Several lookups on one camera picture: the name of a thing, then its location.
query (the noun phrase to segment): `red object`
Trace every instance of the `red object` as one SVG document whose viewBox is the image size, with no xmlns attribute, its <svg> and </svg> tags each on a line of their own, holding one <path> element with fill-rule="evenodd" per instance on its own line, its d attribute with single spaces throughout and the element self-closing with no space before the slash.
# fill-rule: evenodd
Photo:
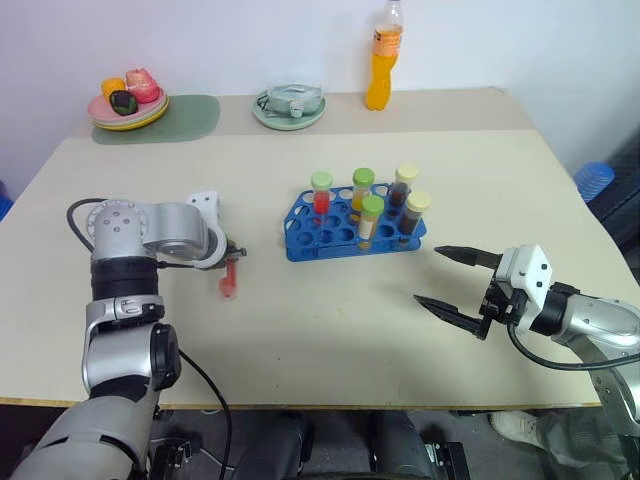
<svg viewBox="0 0 640 480">
<path fill-rule="evenodd" d="M 218 288 L 224 298 L 231 298 L 236 293 L 236 262 L 227 260 L 227 276 L 218 282 Z"/>
<path fill-rule="evenodd" d="M 329 213 L 329 192 L 316 192 L 313 196 L 313 209 L 318 215 Z"/>
<path fill-rule="evenodd" d="M 158 84 L 144 68 L 129 70 L 125 79 L 127 91 L 136 97 L 138 103 L 150 103 L 160 96 Z"/>
</svg>

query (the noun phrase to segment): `robotic arm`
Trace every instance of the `robotic arm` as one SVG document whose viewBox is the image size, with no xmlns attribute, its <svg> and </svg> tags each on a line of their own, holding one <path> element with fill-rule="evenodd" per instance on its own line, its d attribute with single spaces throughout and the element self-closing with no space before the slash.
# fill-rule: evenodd
<svg viewBox="0 0 640 480">
<path fill-rule="evenodd" d="M 217 268 L 246 255 L 218 224 L 216 192 L 185 204 L 104 200 L 87 231 L 95 244 L 82 360 L 89 399 L 58 418 L 15 480 L 145 478 L 158 398 L 181 368 L 176 332 L 160 322 L 157 269 Z M 158 253 L 183 263 L 159 262 Z"/>
<path fill-rule="evenodd" d="M 583 295 L 570 285 L 551 285 L 551 265 L 537 245 L 507 249 L 502 255 L 469 247 L 438 247 L 438 253 L 466 265 L 494 270 L 480 307 L 482 318 L 464 315 L 448 303 L 415 299 L 440 319 L 484 340 L 493 320 L 530 360 L 558 370 L 589 371 L 613 430 L 634 445 L 637 469 L 640 437 L 640 309 Z M 570 348 L 583 364 L 544 360 L 520 343 L 517 333 L 533 330 Z"/>
</svg>

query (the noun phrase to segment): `test tube cap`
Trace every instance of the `test tube cap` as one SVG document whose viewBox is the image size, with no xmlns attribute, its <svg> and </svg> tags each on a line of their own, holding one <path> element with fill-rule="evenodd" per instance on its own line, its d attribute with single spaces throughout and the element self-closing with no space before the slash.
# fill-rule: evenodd
<svg viewBox="0 0 640 480">
<path fill-rule="evenodd" d="M 333 177 L 329 172 L 319 170 L 311 175 L 311 186 L 314 190 L 329 190 L 333 185 Z"/>
<path fill-rule="evenodd" d="M 370 187 L 375 174 L 370 168 L 356 168 L 353 172 L 353 184 L 357 187 Z"/>
<path fill-rule="evenodd" d="M 362 213 L 378 216 L 384 211 L 384 200 L 378 195 L 367 195 L 362 199 Z"/>
<path fill-rule="evenodd" d="M 407 208 L 412 212 L 424 213 L 431 206 L 431 195 L 425 192 L 411 192 L 407 197 Z"/>
<path fill-rule="evenodd" d="M 396 168 L 396 180 L 403 183 L 411 183 L 418 176 L 418 167 L 412 163 L 403 163 Z"/>
</svg>

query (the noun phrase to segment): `table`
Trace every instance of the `table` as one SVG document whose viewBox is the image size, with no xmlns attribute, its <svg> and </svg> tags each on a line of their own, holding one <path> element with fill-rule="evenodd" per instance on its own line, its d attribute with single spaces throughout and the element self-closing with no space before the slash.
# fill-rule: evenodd
<svg viewBox="0 0 640 480">
<path fill-rule="evenodd" d="M 522 357 L 505 328 L 485 342 L 421 308 L 419 293 L 476 313 L 491 272 L 433 252 L 469 245 L 545 249 L 554 279 L 587 294 L 640 304 L 622 255 L 571 178 L 506 92 L 403 92 L 385 112 L 356 94 L 330 95 L 325 118 L 302 132 L 272 132 L 251 97 L 223 97 L 216 131 L 193 142 L 101 146 L 80 128 L 58 147 L 0 224 L 0 399 L 70 405 L 80 377 L 89 254 L 65 223 L 90 196 L 183 201 L 217 189 L 222 226 L 249 254 L 238 295 L 223 301 L 219 271 L 161 271 L 165 320 L 181 347 L 235 407 L 488 409 L 597 405 L 586 373 L 547 370 Z M 282 220 L 317 169 L 347 185 L 369 166 L 379 181 L 412 162 L 431 193 L 429 233 L 415 252 L 291 263 Z M 82 219 L 88 210 L 82 210 Z M 530 334 L 539 354 L 576 361 Z M 212 408 L 187 365 L 162 393 L 175 408 Z"/>
</svg>

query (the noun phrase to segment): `shoe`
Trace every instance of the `shoe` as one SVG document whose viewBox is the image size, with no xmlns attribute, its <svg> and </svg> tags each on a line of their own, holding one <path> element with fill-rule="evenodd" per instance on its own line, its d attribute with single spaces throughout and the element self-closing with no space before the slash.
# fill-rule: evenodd
<svg viewBox="0 0 640 480">
<path fill-rule="evenodd" d="M 520 411 L 496 412 L 489 415 L 489 423 L 508 440 L 545 449 L 538 440 L 538 419 L 533 415 Z"/>
</svg>

